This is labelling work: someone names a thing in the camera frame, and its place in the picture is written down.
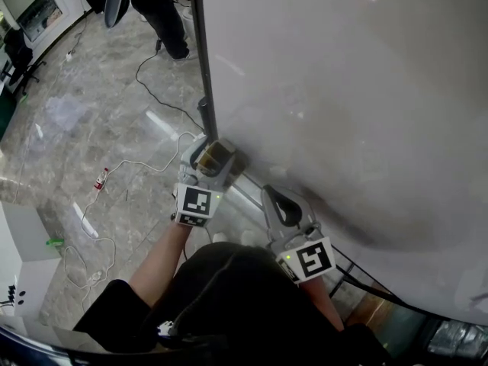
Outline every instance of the black pole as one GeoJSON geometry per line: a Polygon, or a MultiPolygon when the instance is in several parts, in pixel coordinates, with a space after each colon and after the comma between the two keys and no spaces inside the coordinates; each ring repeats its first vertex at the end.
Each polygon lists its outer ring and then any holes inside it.
{"type": "Polygon", "coordinates": [[[208,62],[207,35],[205,33],[204,0],[191,0],[191,10],[197,38],[198,55],[200,57],[201,78],[204,83],[205,96],[198,102],[198,110],[204,124],[204,132],[212,143],[218,140],[217,120],[215,118],[210,64],[208,62]]]}
{"type": "Polygon", "coordinates": [[[404,307],[406,309],[413,310],[414,312],[417,312],[417,313],[420,313],[420,314],[424,314],[424,315],[427,315],[427,316],[432,316],[432,317],[435,317],[436,319],[439,319],[439,320],[448,320],[447,317],[439,316],[439,315],[437,315],[435,313],[427,312],[426,310],[419,309],[417,307],[413,307],[413,306],[411,306],[411,305],[403,302],[400,298],[398,298],[394,294],[386,293],[384,291],[375,289],[374,287],[367,286],[366,284],[363,284],[360,281],[358,281],[358,279],[352,277],[343,268],[340,268],[339,266],[336,266],[336,267],[337,267],[337,269],[341,273],[344,274],[344,277],[343,277],[344,278],[344,282],[346,282],[348,284],[351,284],[352,286],[355,286],[355,287],[357,287],[357,288],[359,288],[359,289],[361,289],[363,291],[367,291],[369,294],[373,294],[376,297],[383,298],[384,300],[386,300],[388,302],[395,303],[396,305],[399,305],[399,306],[404,307]]]}
{"type": "MultiPolygon", "coordinates": [[[[348,274],[351,274],[351,271],[352,271],[352,268],[354,267],[354,263],[351,262],[351,264],[349,265],[348,269],[347,269],[347,273],[348,274]]],[[[337,282],[337,284],[334,286],[334,288],[332,289],[332,291],[329,293],[329,297],[334,297],[334,294],[336,293],[336,291],[342,286],[342,284],[344,283],[344,278],[345,278],[345,274],[342,274],[342,277],[341,279],[339,280],[339,282],[337,282]]]]}

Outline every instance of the white cord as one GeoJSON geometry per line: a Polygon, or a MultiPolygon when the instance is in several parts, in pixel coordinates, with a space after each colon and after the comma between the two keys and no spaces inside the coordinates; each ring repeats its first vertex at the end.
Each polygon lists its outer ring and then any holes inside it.
{"type": "Polygon", "coordinates": [[[179,152],[179,146],[180,146],[180,139],[185,135],[185,134],[190,134],[194,139],[196,139],[197,137],[189,132],[189,131],[185,131],[183,133],[181,133],[178,137],[178,140],[176,141],[176,152],[174,154],[174,156],[168,161],[168,164],[166,164],[166,166],[163,168],[163,169],[156,169],[156,168],[153,168],[152,166],[150,165],[147,165],[145,162],[133,162],[131,160],[122,160],[120,162],[120,164],[115,167],[114,169],[112,169],[111,171],[109,171],[109,173],[107,173],[107,178],[105,179],[105,183],[101,186],[101,189],[97,192],[97,194],[95,195],[95,199],[93,201],[91,201],[89,204],[86,205],[85,209],[83,210],[83,215],[82,215],[82,222],[81,222],[81,225],[82,225],[82,230],[83,232],[85,232],[86,236],[88,236],[91,240],[93,240],[94,242],[99,242],[99,241],[102,241],[102,240],[107,240],[107,241],[110,241],[112,242],[112,244],[114,244],[114,254],[113,254],[113,258],[112,258],[112,263],[108,266],[107,270],[105,271],[105,277],[103,279],[99,279],[97,280],[94,284],[89,284],[87,280],[87,283],[85,286],[79,286],[77,285],[75,282],[73,282],[69,276],[68,276],[68,273],[66,272],[66,252],[68,251],[68,249],[73,249],[74,251],[76,251],[76,254],[78,255],[78,257],[80,258],[80,260],[82,261],[84,267],[85,267],[85,277],[86,277],[86,263],[85,261],[83,260],[83,258],[81,257],[81,255],[79,254],[79,252],[76,250],[75,247],[73,246],[68,246],[66,247],[66,249],[64,250],[64,272],[66,274],[66,277],[68,278],[68,281],[72,284],[74,284],[79,290],[83,290],[83,289],[86,289],[88,288],[88,293],[83,297],[82,299],[82,309],[83,309],[83,312],[85,312],[85,307],[83,306],[83,302],[86,300],[86,298],[88,297],[88,295],[90,294],[90,291],[91,291],[91,288],[92,287],[97,287],[101,282],[103,281],[106,281],[107,278],[108,278],[108,272],[109,270],[114,267],[114,264],[115,264],[115,241],[113,239],[109,239],[108,237],[102,237],[100,239],[97,239],[95,237],[92,237],[91,234],[89,234],[86,229],[83,227],[83,221],[85,220],[85,216],[86,216],[86,211],[88,210],[88,208],[93,205],[97,199],[98,199],[98,196],[100,195],[100,193],[103,191],[103,189],[105,188],[105,185],[107,184],[108,182],[108,178],[109,176],[112,174],[112,172],[115,172],[117,171],[121,166],[122,164],[124,164],[125,162],[128,162],[130,164],[140,164],[140,165],[144,165],[145,167],[153,170],[154,172],[164,172],[168,167],[169,165],[173,162],[173,160],[176,158],[176,156],[178,155],[178,152],[179,152]]]}

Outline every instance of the black shirt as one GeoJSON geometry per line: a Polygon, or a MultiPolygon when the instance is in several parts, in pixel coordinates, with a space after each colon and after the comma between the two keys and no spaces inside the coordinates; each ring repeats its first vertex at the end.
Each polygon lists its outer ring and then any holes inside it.
{"type": "Polygon", "coordinates": [[[365,366],[388,359],[366,327],[339,333],[267,251],[228,242],[199,249],[152,310],[126,282],[112,281],[75,330],[110,352],[146,352],[167,321],[178,337],[226,338],[222,364],[365,366]]]}

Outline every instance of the black chair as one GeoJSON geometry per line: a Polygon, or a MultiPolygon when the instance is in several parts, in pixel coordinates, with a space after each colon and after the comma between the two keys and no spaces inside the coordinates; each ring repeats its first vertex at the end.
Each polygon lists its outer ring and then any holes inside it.
{"type": "Polygon", "coordinates": [[[24,89],[22,91],[23,95],[26,95],[25,87],[29,79],[34,79],[39,82],[39,79],[34,76],[34,72],[41,65],[46,65],[44,61],[29,65],[32,60],[32,49],[27,47],[24,40],[24,32],[22,30],[10,29],[10,31],[5,35],[5,52],[11,60],[12,65],[15,67],[15,71],[12,75],[8,73],[10,66],[7,64],[2,70],[0,78],[6,76],[10,77],[8,85],[12,85],[17,82],[22,76],[24,77],[22,85],[24,89]]]}

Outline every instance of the gray tiled floor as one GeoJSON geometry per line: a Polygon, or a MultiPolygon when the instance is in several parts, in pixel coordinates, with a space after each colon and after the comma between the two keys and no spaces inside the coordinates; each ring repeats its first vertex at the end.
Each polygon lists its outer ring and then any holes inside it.
{"type": "MultiPolygon", "coordinates": [[[[77,214],[95,196],[93,184],[100,171],[113,169],[123,159],[162,168],[175,151],[172,132],[199,133],[186,116],[158,104],[135,81],[138,65],[154,54],[156,35],[132,8],[111,30],[104,27],[102,16],[91,14],[73,60],[64,63],[75,43],[74,34],[83,26],[78,24],[46,55],[47,66],[38,71],[41,83],[29,85],[29,97],[18,105],[0,143],[0,200],[14,200],[25,160],[16,203],[37,207],[47,232],[77,248],[86,262],[86,272],[72,252],[67,254],[66,265],[70,277],[79,284],[111,263],[111,244],[92,242],[82,232],[77,214]],[[155,120],[162,121],[163,128],[155,120]]],[[[195,106],[203,88],[197,60],[174,63],[162,50],[141,69],[140,78],[161,100],[200,120],[195,106]]],[[[181,149],[190,142],[191,138],[184,136],[181,149]]],[[[178,162],[163,174],[125,164],[112,174],[88,211],[87,220],[98,235],[116,243],[109,279],[128,280],[169,224],[177,172],[178,162]]],[[[268,241],[262,212],[235,188],[225,194],[208,228],[211,234],[224,232],[234,242],[241,242],[246,230],[256,245],[264,246],[268,241]]],[[[208,242],[204,230],[194,230],[186,247],[188,257],[208,242]]],[[[336,258],[347,267],[343,257],[336,258]]],[[[339,278],[339,273],[333,272],[324,280],[332,289],[339,278]]],[[[85,308],[106,283],[91,290],[85,308]]],[[[67,281],[60,265],[44,301],[41,322],[71,329],[82,315],[85,295],[86,290],[67,281]]],[[[358,297],[361,295],[338,291],[334,301],[346,316],[352,309],[344,304],[357,304],[358,297]]]]}

